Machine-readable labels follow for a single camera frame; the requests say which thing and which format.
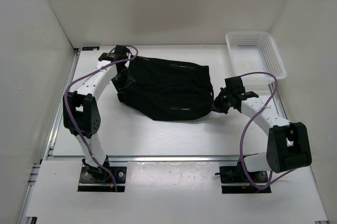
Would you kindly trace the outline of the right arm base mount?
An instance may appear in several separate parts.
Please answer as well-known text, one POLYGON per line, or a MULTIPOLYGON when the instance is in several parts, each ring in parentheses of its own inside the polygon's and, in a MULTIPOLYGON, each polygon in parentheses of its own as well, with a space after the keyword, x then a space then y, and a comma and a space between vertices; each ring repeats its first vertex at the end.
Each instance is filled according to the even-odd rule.
POLYGON ((271 188, 259 190, 252 186, 245 174, 237 166, 220 166, 214 174, 220 178, 222 194, 270 194, 271 188))

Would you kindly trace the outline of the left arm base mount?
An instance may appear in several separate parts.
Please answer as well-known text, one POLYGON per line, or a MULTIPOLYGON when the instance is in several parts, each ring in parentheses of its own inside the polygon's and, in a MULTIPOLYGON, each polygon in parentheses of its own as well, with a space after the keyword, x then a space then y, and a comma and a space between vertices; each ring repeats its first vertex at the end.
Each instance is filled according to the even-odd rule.
POLYGON ((82 168, 78 180, 77 191, 79 192, 125 192, 127 167, 111 166, 106 161, 103 166, 113 175, 100 168, 89 166, 85 158, 82 159, 82 168))

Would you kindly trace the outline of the black shorts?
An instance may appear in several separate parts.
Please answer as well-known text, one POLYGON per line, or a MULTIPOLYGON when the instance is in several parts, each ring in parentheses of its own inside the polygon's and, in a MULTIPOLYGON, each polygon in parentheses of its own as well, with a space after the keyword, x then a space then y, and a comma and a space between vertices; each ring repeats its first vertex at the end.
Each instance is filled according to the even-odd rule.
POLYGON ((121 103, 156 121, 190 121, 208 115, 214 100, 210 69, 190 62, 136 57, 134 83, 117 91, 121 103))

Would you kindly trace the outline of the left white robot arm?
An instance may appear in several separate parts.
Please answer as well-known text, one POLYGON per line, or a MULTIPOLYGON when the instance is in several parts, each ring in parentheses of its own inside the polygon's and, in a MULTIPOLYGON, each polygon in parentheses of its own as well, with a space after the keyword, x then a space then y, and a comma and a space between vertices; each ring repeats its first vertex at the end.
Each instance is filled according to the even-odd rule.
POLYGON ((71 82, 63 96, 63 124, 79 142, 87 172, 97 181, 105 182, 111 176, 109 161, 98 137, 101 117, 98 99, 108 84, 126 72, 126 62, 137 55, 131 46, 116 45, 110 52, 102 53, 93 72, 71 82))

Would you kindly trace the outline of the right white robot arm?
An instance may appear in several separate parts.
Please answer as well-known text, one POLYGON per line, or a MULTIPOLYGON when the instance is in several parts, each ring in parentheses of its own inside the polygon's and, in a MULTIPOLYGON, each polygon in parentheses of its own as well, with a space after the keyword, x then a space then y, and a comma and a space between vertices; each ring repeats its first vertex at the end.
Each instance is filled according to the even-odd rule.
POLYGON ((239 180, 248 182, 257 171, 286 172, 312 164, 308 131, 301 123, 293 123, 279 116, 263 103, 253 91, 237 93, 221 88, 213 107, 218 113, 228 113, 233 108, 248 117, 267 135, 266 151, 245 156, 240 144, 241 165, 237 167, 239 180))

